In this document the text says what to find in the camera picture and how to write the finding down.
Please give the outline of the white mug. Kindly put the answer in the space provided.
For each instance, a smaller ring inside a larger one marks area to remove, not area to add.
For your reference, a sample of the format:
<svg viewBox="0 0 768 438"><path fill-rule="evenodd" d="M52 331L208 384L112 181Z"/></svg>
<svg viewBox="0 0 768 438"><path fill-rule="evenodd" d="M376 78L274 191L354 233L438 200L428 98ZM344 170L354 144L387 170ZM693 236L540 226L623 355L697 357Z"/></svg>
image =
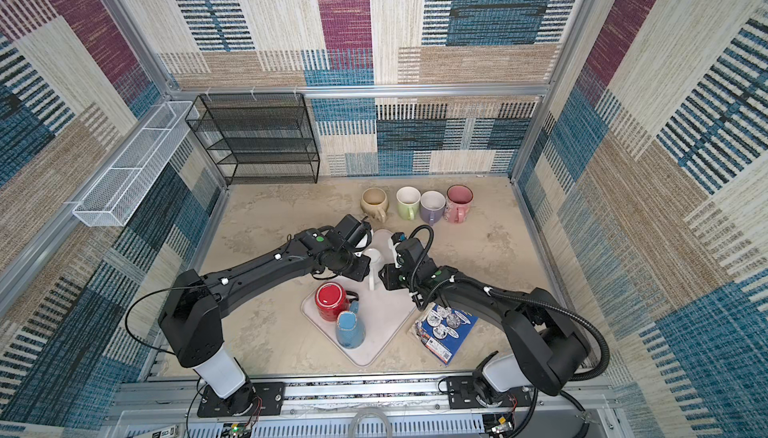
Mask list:
<svg viewBox="0 0 768 438"><path fill-rule="evenodd" d="M375 247L369 247L362 252L363 256L370 259L369 272L367 274L368 289L374 291L376 283L379 280L379 273L385 265L385 259L382 253Z"/></svg>

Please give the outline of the beige speckled ceramic mug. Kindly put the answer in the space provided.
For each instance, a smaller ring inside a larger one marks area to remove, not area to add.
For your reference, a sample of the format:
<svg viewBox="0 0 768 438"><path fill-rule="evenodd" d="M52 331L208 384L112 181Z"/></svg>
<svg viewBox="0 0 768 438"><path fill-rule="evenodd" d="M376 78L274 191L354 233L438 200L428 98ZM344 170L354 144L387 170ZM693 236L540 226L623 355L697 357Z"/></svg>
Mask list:
<svg viewBox="0 0 768 438"><path fill-rule="evenodd" d="M385 190L379 187L366 189L361 196L360 206L365 215L385 223L389 209L389 199Z"/></svg>

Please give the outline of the light green mug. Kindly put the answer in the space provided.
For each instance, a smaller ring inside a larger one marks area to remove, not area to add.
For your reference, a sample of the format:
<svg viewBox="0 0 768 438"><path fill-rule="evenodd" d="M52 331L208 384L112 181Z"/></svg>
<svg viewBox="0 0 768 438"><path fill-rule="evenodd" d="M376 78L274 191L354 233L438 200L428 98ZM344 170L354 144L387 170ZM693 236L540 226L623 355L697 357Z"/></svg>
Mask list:
<svg viewBox="0 0 768 438"><path fill-rule="evenodd" d="M403 186L396 193L398 215L408 221L416 220L419 214L421 193L413 186Z"/></svg>

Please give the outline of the lavender purple mug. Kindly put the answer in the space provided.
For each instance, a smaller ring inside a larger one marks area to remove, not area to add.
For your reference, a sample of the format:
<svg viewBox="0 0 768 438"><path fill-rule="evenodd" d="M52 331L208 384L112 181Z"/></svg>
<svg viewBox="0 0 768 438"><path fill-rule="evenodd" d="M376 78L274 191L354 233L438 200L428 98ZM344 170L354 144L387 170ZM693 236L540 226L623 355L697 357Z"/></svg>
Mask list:
<svg viewBox="0 0 768 438"><path fill-rule="evenodd" d="M434 226L442 220L446 208L446 197L439 191L428 190L421 194L420 217L428 225Z"/></svg>

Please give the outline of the pink cartoon mug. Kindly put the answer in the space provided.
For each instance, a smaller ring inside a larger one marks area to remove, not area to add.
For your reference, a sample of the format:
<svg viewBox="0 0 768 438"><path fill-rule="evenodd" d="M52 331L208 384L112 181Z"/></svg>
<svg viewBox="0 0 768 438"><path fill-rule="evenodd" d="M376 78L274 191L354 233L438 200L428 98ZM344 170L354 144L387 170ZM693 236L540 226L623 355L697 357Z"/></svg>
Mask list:
<svg viewBox="0 0 768 438"><path fill-rule="evenodd" d="M466 185L454 184L446 192L444 219L449 223L466 222L474 198L473 191Z"/></svg>

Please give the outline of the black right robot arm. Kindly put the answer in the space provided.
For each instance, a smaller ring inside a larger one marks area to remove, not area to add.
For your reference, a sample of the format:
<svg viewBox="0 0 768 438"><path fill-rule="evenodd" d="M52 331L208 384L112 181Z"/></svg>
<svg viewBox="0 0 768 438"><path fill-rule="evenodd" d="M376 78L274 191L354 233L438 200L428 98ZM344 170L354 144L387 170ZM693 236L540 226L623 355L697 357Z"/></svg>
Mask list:
<svg viewBox="0 0 768 438"><path fill-rule="evenodd" d="M599 329L562 307L545 289L510 291L483 283L429 256L434 230L420 225L390 239L394 259L379 276L386 289L405 289L421 311L430 304L466 311L501 329L525 382L549 396L570 381L602 375L611 352Z"/></svg>

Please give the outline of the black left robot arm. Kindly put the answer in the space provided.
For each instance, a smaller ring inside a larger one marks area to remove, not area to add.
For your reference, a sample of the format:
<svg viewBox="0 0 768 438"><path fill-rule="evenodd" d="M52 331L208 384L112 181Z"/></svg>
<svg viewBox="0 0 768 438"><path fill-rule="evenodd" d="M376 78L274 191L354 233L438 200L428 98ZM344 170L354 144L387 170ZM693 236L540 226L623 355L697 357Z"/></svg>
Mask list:
<svg viewBox="0 0 768 438"><path fill-rule="evenodd" d="M372 225L347 214L331 226L309 228L276 249L239 265L199 275L177 276L158 317L179 364L205 382L200 418L252 417L266 399L227 351L222 320L237 307L293 278L320 274L363 280L371 259Z"/></svg>

